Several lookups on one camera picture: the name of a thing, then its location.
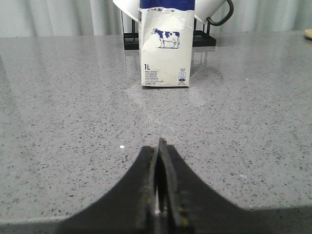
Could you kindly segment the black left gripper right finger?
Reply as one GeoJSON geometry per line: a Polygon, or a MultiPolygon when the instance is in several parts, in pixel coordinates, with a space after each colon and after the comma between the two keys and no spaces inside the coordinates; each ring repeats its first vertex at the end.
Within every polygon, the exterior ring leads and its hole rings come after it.
{"type": "Polygon", "coordinates": [[[157,156],[159,209],[166,233],[246,233],[246,212],[205,184],[163,138],[157,156]]]}

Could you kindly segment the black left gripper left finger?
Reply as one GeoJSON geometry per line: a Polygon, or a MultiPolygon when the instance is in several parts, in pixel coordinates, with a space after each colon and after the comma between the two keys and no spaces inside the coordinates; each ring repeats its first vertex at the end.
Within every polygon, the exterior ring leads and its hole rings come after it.
{"type": "Polygon", "coordinates": [[[62,221],[57,234],[152,234],[157,150],[141,148],[121,180],[98,201],[62,221]]]}

